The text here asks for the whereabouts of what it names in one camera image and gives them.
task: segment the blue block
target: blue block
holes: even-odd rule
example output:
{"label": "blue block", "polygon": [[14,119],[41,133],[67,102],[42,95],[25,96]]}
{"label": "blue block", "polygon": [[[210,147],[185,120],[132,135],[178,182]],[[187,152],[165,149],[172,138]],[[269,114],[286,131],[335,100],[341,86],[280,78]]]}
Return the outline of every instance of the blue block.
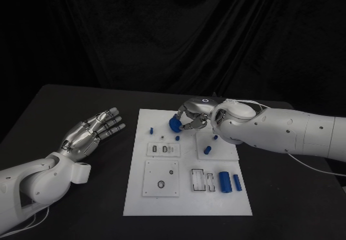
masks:
{"label": "blue block", "polygon": [[231,186],[231,179],[230,179],[230,172],[223,171],[218,173],[220,177],[220,185],[221,185],[221,191],[227,194],[233,192],[233,186]]}
{"label": "blue block", "polygon": [[213,147],[211,147],[211,146],[208,146],[208,147],[207,147],[207,149],[204,150],[204,154],[207,154],[207,155],[208,155],[208,154],[210,154],[210,152],[211,152],[211,150],[213,150]]}
{"label": "blue block", "polygon": [[241,185],[241,181],[240,181],[239,175],[236,174],[236,175],[233,176],[233,178],[234,178],[234,181],[236,181],[237,191],[243,191],[243,185]]}

